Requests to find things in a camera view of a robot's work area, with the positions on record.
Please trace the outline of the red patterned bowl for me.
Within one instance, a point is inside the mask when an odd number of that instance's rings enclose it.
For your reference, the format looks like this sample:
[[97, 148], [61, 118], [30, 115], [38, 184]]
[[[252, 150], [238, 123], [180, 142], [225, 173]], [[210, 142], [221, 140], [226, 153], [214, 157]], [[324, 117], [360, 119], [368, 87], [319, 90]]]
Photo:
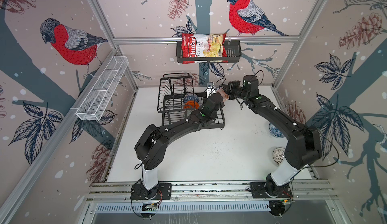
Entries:
[[225, 90], [222, 87], [217, 90], [217, 93], [223, 97], [224, 102], [229, 99], [229, 95], [225, 92]]

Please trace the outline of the dark blue patterned bowl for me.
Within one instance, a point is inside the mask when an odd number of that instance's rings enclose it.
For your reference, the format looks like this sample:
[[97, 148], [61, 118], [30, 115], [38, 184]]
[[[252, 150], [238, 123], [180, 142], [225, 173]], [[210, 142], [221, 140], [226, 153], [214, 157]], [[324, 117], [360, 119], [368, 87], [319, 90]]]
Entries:
[[189, 93], [187, 93], [184, 96], [183, 103], [186, 104], [186, 103], [188, 103], [190, 101], [194, 101], [194, 102], [198, 103], [199, 102], [199, 97], [196, 94], [194, 94], [192, 92], [189, 92]]

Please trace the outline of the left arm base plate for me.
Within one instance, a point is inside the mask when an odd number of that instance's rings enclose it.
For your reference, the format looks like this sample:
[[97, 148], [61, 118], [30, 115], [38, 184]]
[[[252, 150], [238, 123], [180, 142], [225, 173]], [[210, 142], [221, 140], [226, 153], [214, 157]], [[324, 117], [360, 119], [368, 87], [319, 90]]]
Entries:
[[136, 182], [131, 188], [131, 200], [169, 200], [171, 198], [172, 185], [170, 183], [158, 183], [147, 190], [143, 183]]

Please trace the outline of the black wire dish rack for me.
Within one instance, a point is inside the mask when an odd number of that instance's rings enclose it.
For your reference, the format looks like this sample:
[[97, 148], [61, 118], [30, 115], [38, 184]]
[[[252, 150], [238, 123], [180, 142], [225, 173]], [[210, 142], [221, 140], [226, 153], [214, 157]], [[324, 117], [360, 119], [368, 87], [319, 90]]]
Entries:
[[162, 114], [162, 125], [176, 123], [194, 111], [183, 108], [183, 98], [187, 93], [192, 92], [199, 97], [200, 107], [205, 104], [209, 96], [215, 93], [212, 83], [205, 89], [196, 88], [199, 82], [200, 78], [196, 74], [168, 73], [163, 75], [160, 79], [157, 103], [157, 111]]

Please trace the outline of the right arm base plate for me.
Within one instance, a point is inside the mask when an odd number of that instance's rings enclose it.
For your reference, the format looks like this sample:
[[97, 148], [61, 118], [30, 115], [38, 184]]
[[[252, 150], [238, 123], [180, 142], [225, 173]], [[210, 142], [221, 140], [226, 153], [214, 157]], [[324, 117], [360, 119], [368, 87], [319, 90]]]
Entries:
[[293, 192], [289, 184], [277, 186], [272, 182], [250, 182], [248, 190], [254, 199], [260, 198], [293, 198]]

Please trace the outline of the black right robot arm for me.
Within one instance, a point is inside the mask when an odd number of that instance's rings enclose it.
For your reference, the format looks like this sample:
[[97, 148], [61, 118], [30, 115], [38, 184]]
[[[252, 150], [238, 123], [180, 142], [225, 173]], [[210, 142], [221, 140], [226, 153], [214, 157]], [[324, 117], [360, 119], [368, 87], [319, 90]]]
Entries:
[[242, 82], [230, 81], [226, 94], [230, 100], [242, 100], [242, 104], [268, 120], [288, 140], [284, 160], [266, 177], [266, 193], [277, 197], [304, 167], [322, 158], [320, 134], [315, 127], [307, 127], [277, 108], [268, 97], [260, 94], [259, 85], [256, 75], [247, 75]]

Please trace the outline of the orange plastic bowl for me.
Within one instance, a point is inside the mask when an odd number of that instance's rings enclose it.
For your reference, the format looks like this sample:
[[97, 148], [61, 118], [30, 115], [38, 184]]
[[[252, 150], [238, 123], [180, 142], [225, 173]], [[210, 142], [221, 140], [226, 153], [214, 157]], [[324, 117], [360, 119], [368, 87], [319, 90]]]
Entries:
[[200, 107], [199, 103], [197, 103], [196, 101], [194, 100], [191, 100], [191, 101], [188, 101], [184, 104], [184, 109], [188, 109], [188, 110], [196, 110]]

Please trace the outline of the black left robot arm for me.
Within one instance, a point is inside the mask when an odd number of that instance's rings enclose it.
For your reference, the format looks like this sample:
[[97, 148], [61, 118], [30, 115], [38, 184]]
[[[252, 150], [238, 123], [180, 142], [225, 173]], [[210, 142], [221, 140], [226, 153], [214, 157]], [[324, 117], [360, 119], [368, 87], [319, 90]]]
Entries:
[[142, 166], [141, 182], [145, 190], [157, 190], [157, 167], [163, 161], [168, 145], [189, 133], [211, 128], [218, 118], [218, 111], [223, 107], [222, 95], [215, 93], [186, 118], [168, 126], [156, 127], [152, 124], [146, 128], [135, 145]]

